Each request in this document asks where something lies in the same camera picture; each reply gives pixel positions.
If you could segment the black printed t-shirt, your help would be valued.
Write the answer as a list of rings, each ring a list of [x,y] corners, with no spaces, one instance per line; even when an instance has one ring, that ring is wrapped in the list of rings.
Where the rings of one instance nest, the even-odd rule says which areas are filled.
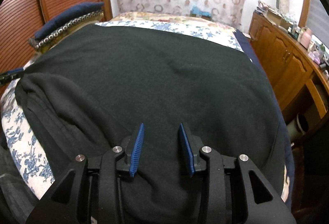
[[[30,65],[15,89],[55,177],[78,155],[101,156],[145,126],[135,179],[122,183],[126,223],[194,223],[178,128],[220,154],[248,155],[274,189],[284,182],[282,117],[247,55],[208,40],[87,25]]]

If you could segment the blue item in box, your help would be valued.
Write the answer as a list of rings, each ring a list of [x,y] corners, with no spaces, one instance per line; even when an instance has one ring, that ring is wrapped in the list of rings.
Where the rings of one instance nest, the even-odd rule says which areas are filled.
[[[208,21],[212,20],[212,15],[208,11],[201,10],[197,6],[193,6],[190,11],[190,16],[195,18],[202,18]]]

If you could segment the wooden sideboard cabinet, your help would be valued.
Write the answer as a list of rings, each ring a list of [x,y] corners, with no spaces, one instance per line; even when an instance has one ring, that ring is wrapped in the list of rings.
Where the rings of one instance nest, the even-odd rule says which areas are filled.
[[[267,74],[284,120],[307,120],[310,130],[328,120],[328,79],[307,50],[287,33],[254,12],[251,46]]]

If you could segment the blue floral white quilt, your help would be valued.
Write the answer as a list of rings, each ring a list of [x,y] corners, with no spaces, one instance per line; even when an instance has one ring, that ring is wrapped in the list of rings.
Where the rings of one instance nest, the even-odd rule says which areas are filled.
[[[116,20],[99,23],[101,27],[136,27],[161,30],[201,38],[242,52],[234,32],[228,25],[196,20]],[[55,181],[45,151],[38,142],[16,102],[15,88],[18,79],[12,80],[1,97],[1,124],[13,162],[23,179],[23,185],[41,198]]]

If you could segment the dark patterned folded garment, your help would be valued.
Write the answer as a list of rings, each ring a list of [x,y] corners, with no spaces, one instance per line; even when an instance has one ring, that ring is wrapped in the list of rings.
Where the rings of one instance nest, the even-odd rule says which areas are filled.
[[[73,13],[62,13],[47,22],[41,29],[35,32],[32,38],[28,39],[29,45],[36,52],[45,53],[78,29],[88,24],[99,23],[104,17],[104,12],[102,9],[99,9],[81,16],[76,14],[76,17],[69,20],[68,17],[73,15]]]

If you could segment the navy folded garment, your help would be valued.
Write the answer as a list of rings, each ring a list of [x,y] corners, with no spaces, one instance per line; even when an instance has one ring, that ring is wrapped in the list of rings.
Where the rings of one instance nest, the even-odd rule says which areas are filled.
[[[70,20],[73,20],[75,18],[81,17],[94,11],[101,10],[103,5],[103,2],[82,2],[79,4],[75,4],[74,6],[68,8],[59,15],[53,17],[53,19],[46,22],[41,29],[35,32],[35,39],[42,40],[47,35],[50,35],[57,28],[62,27]]]

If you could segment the floral pink bedspread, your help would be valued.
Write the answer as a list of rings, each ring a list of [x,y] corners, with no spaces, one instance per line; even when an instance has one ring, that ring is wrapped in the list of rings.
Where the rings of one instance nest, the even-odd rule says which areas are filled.
[[[112,18],[111,21],[156,21],[156,22],[168,22],[168,23],[197,24],[205,27],[221,28],[221,29],[230,30],[232,32],[236,32],[236,29],[230,27],[229,25],[221,24],[218,22],[212,22],[203,18],[180,16],[173,14],[149,13],[142,11],[122,13]]]

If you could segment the cardboard box on sideboard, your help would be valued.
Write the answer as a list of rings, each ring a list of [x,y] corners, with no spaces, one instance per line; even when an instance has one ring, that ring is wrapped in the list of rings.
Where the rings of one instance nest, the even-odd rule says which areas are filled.
[[[271,23],[277,26],[281,26],[285,29],[288,29],[288,27],[290,26],[290,24],[281,15],[273,13],[272,11],[267,11],[265,17]]]

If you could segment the pink thermos bottle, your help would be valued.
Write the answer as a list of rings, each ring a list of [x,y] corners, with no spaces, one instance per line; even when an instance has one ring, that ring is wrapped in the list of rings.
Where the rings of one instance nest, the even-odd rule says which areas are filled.
[[[302,28],[301,30],[301,36],[299,39],[300,44],[305,48],[308,49],[309,45],[311,43],[311,39],[312,39],[312,31],[310,28]]]

